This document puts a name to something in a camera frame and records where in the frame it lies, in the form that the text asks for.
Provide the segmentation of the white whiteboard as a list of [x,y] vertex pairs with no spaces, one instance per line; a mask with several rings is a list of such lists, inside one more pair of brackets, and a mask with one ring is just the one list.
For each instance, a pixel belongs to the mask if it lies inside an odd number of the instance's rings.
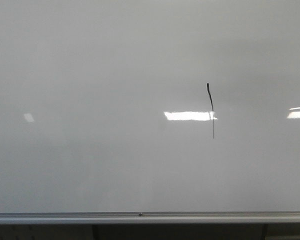
[[0,0],[0,213],[300,211],[300,0]]

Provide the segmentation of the aluminium whiteboard tray rail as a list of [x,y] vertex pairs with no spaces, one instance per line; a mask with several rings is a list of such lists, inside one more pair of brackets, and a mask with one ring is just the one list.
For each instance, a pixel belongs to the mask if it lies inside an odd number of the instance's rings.
[[300,223],[300,211],[0,212],[0,225],[273,223]]

